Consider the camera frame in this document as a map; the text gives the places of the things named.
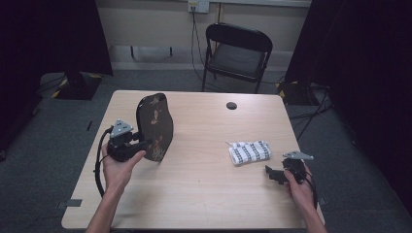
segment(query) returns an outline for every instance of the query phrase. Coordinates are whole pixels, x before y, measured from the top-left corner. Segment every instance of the person's right hand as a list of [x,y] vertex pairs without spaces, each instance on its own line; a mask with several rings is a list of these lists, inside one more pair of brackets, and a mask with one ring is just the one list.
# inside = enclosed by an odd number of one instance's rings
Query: person's right hand
[[[307,173],[311,174],[309,168],[305,165],[305,170]],[[313,193],[312,189],[307,181],[304,181],[302,184],[299,184],[294,179],[293,174],[286,170],[285,177],[288,179],[288,183],[285,183],[285,188],[287,193],[293,198],[299,210],[308,210],[315,208],[313,205]],[[310,182],[312,181],[311,176],[306,175],[306,179]]]

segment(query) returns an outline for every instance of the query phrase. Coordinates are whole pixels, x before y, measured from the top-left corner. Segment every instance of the chair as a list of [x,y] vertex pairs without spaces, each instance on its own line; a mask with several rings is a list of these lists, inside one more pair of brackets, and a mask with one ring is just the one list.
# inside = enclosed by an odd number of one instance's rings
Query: chair
[[[206,60],[203,71],[202,91],[207,71],[214,74],[257,83],[255,93],[263,77],[272,41],[264,33],[227,23],[214,23],[206,29]],[[211,41],[219,43],[212,52]]]

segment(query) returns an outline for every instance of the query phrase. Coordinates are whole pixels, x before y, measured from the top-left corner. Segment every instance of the forearm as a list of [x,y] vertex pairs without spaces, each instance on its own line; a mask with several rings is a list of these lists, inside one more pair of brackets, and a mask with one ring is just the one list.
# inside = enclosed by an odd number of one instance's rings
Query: forearm
[[86,232],[110,232],[122,190],[106,190]]
[[302,208],[301,211],[308,233],[327,233],[324,223],[314,207]]

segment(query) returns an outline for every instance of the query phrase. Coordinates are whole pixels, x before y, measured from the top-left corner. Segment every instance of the person's left hand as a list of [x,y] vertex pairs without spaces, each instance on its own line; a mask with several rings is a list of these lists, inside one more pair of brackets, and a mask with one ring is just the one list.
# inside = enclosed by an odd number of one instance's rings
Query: person's left hand
[[107,144],[102,147],[103,173],[106,180],[106,191],[124,192],[124,188],[130,181],[134,165],[138,163],[146,152],[138,151],[132,158],[126,162],[117,162],[110,155],[107,155]]

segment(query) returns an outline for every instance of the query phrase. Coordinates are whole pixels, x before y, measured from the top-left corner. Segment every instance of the hand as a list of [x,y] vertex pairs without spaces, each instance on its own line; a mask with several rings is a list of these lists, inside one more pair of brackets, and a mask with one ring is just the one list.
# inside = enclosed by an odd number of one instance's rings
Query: hand
[[[305,165],[305,170],[307,173],[311,174],[309,168]],[[299,210],[308,210],[314,209],[313,205],[313,193],[312,189],[307,181],[304,181],[302,184],[299,184],[294,179],[293,174],[286,170],[285,177],[288,179],[288,183],[285,183],[285,188],[287,193],[293,198]],[[306,175],[306,179],[310,182],[312,181],[311,176]]]
[[106,180],[106,191],[124,192],[124,188],[130,181],[131,172],[134,165],[138,163],[146,152],[141,150],[126,162],[117,162],[107,155],[107,144],[102,147],[103,154],[103,173]]

